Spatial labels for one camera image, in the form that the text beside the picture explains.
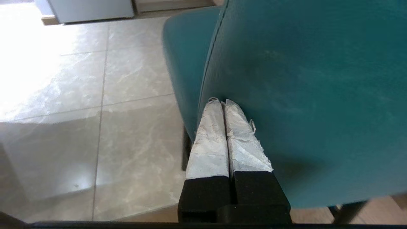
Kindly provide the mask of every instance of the wooden baseboard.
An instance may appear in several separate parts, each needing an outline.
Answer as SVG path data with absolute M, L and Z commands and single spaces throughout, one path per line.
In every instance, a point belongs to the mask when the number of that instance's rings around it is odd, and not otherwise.
M 59 24 L 58 19 L 55 16 L 42 17 L 41 21 L 44 25 L 56 25 Z
M 147 11 L 139 12 L 136 16 L 137 19 L 141 18 L 159 18 L 159 17 L 172 17 L 188 9 L 170 9 L 160 11 Z

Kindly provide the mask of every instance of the chair backrest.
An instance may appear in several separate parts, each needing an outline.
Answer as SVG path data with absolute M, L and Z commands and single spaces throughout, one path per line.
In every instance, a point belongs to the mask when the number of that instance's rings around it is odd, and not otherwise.
M 407 191 L 406 1 L 230 0 L 215 33 L 200 112 L 242 107 L 293 207 Z

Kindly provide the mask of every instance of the black plastic part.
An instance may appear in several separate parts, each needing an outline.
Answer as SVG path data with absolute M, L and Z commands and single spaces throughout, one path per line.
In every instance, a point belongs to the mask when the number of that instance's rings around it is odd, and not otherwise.
M 290 203 L 272 172 L 234 172 L 232 187 L 233 204 L 281 205 L 290 211 Z
M 271 172 L 234 172 L 232 203 L 218 211 L 223 223 L 291 224 L 290 203 Z
M 157 223 L 157 222 L 37 222 L 26 224 L 26 229 L 405 229 L 405 225 L 237 225 L 221 223 Z
M 179 222 L 216 222 L 217 210 L 230 205 L 227 176 L 185 180 L 178 203 Z
M 283 205 L 228 205 L 218 211 L 218 222 L 227 224 L 291 224 Z
M 333 224 L 349 224 L 357 216 L 367 201 L 342 205 L 341 209 L 334 215 Z
M 186 170 L 186 167 L 188 165 L 189 154 L 191 153 L 191 149 L 192 142 L 191 139 L 189 138 L 186 128 L 184 127 L 184 131 L 182 133 L 182 164 L 181 164 L 181 169 L 183 171 Z

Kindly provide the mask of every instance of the white cabinet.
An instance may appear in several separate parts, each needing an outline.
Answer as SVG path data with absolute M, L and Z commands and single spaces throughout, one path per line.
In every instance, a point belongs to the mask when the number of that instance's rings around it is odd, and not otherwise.
M 131 0 L 49 0 L 60 23 L 131 18 Z

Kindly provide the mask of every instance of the teal chair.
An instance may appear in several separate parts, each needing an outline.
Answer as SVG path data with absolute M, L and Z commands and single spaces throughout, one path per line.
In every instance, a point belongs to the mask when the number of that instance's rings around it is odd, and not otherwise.
M 229 0 L 163 43 L 190 139 L 208 98 L 237 102 L 292 207 L 407 191 L 406 1 Z

